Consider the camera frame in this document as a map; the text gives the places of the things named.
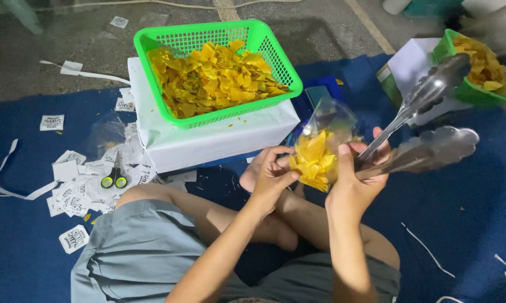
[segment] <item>yellow line on floor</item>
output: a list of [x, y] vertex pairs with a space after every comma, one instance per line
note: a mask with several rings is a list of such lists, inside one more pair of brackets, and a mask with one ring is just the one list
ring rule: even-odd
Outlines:
[[[228, 8], [233, 6], [234, 2], [232, 0], [214, 0], [214, 6], [216, 8]], [[240, 20], [238, 17], [238, 12], [236, 9], [217, 9], [217, 13], [219, 14], [219, 18], [221, 21], [236, 21]]]
[[375, 38], [375, 40], [378, 42], [382, 50], [384, 50], [386, 54], [394, 54], [395, 50], [393, 49], [391, 44], [389, 44], [384, 35], [378, 30], [376, 25], [371, 21], [367, 13], [365, 13], [365, 11], [361, 8], [361, 6], [357, 4], [356, 0], [345, 0], [345, 1], [348, 3], [348, 5], [350, 5], [351, 9], [354, 11], [356, 16], [365, 25], [367, 30], [371, 33], [372, 37]]

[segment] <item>person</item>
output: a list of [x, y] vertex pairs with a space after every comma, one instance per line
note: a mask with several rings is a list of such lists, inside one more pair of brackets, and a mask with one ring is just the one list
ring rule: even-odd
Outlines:
[[[326, 208], [287, 189], [299, 173], [288, 169], [288, 157], [277, 158], [293, 151], [284, 146], [264, 149], [240, 177], [252, 194], [239, 212], [165, 185], [128, 189], [113, 213], [98, 218], [71, 272], [72, 302], [392, 302], [397, 251], [360, 223], [387, 175], [356, 179], [353, 155], [364, 148], [339, 147]], [[379, 161], [388, 153], [385, 142]], [[233, 272], [248, 243], [292, 251], [298, 235], [321, 252], [289, 261], [252, 287]]]

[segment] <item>hand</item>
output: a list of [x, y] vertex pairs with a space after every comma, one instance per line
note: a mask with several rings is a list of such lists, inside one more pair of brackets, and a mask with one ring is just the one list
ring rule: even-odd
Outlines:
[[[375, 127], [372, 131], [375, 138], [381, 132], [382, 129], [379, 127]], [[356, 178], [354, 174], [354, 156], [364, 151], [366, 147], [364, 143], [358, 142], [339, 146], [338, 179], [326, 198], [328, 216], [331, 216], [334, 220], [359, 224], [363, 213], [384, 188], [388, 180], [388, 175], [376, 176], [362, 181]], [[377, 159], [372, 163], [366, 163], [364, 168], [386, 161], [389, 153], [389, 143], [385, 141], [378, 148]]]
[[[260, 168], [262, 167], [262, 163], [266, 156], [268, 155], [268, 152], [270, 151], [272, 147], [266, 147], [264, 148], [260, 154], [256, 155], [255, 158], [253, 158], [253, 161], [249, 163], [247, 169], [245, 169], [245, 172], [240, 176], [240, 185], [243, 189], [247, 190], [248, 192], [253, 192], [253, 189], [255, 189], [255, 184], [257, 182], [257, 178], [260, 174]], [[290, 148], [287, 151], [289, 154], [294, 153], [294, 149]], [[290, 170], [290, 164], [289, 164], [289, 157], [285, 156], [278, 158], [276, 160], [276, 163], [279, 167], [283, 169], [284, 172], [287, 172]]]
[[281, 192], [299, 179], [300, 174], [296, 171], [288, 171], [288, 169], [279, 165], [276, 160], [277, 155], [291, 153], [294, 151], [293, 148], [276, 146], [265, 150], [265, 157], [260, 165], [258, 178], [254, 185], [255, 189], [248, 203], [261, 206], [268, 215], [273, 212]]

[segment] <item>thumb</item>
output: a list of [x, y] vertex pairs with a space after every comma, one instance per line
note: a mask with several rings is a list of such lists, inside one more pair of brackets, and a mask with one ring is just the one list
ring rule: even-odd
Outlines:
[[294, 183], [296, 180], [300, 178], [300, 174], [297, 171], [288, 171], [283, 176], [280, 177], [281, 179], [278, 182], [278, 187], [281, 188], [281, 190], [288, 187], [290, 184]]
[[354, 158], [351, 149], [346, 144], [339, 145], [338, 179], [348, 180], [354, 177]]

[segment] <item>metal tongs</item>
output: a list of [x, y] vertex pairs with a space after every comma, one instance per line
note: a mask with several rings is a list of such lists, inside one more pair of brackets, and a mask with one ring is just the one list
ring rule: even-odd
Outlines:
[[478, 142], [478, 134], [470, 128], [443, 126], [434, 132], [428, 130], [401, 143], [391, 151], [387, 162], [358, 171], [356, 177], [364, 180], [396, 171], [421, 173], [437, 169], [472, 155]]
[[397, 117], [358, 156], [358, 162], [364, 163], [391, 134], [415, 114], [427, 112], [434, 105], [441, 103], [445, 96], [462, 83], [470, 68], [470, 56], [467, 53], [447, 57], [438, 66], [431, 68], [429, 74], [420, 79], [403, 100]]

